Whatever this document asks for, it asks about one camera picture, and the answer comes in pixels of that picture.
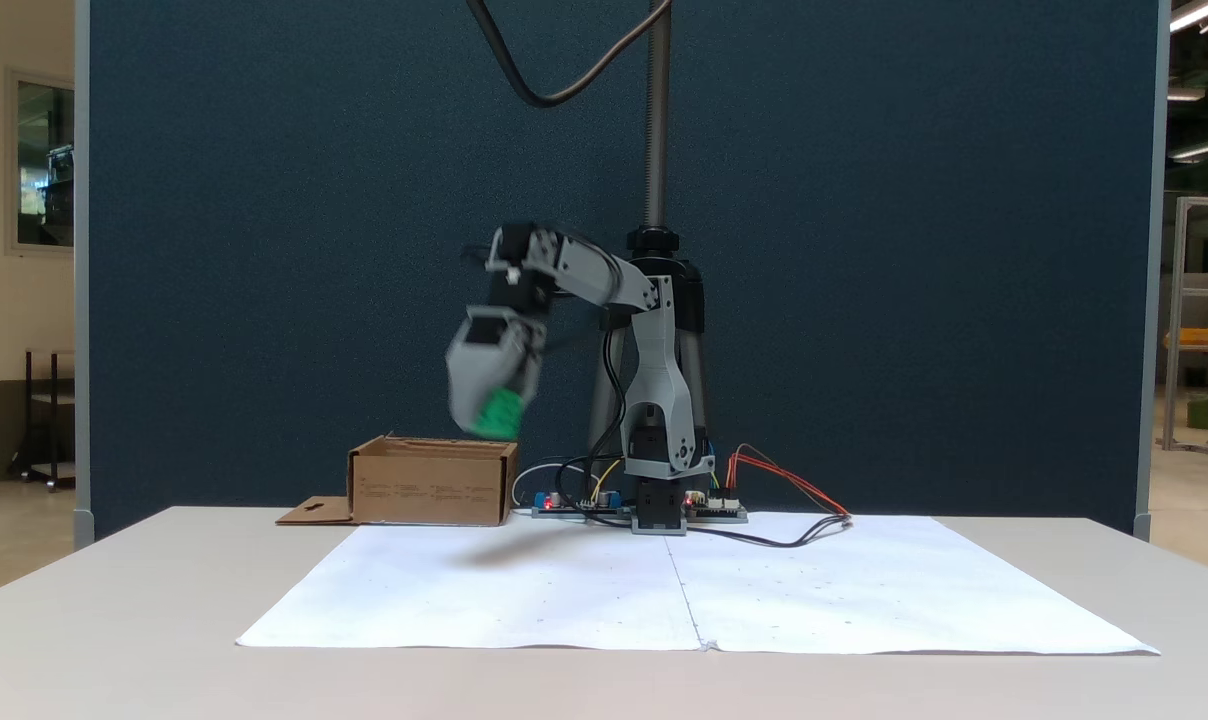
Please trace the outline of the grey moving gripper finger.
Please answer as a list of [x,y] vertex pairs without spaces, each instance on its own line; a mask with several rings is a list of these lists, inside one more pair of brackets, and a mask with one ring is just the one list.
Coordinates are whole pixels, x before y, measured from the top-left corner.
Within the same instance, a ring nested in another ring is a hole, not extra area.
[[513,346],[511,391],[518,397],[522,411],[527,410],[538,395],[541,368],[544,368],[544,350],[540,347]]

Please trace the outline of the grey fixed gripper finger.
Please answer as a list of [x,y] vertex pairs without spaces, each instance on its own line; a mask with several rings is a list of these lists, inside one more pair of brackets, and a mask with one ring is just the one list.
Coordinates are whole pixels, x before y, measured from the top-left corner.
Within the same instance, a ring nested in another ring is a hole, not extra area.
[[470,434],[482,434],[482,416],[503,362],[498,355],[448,355],[449,410],[454,423]]

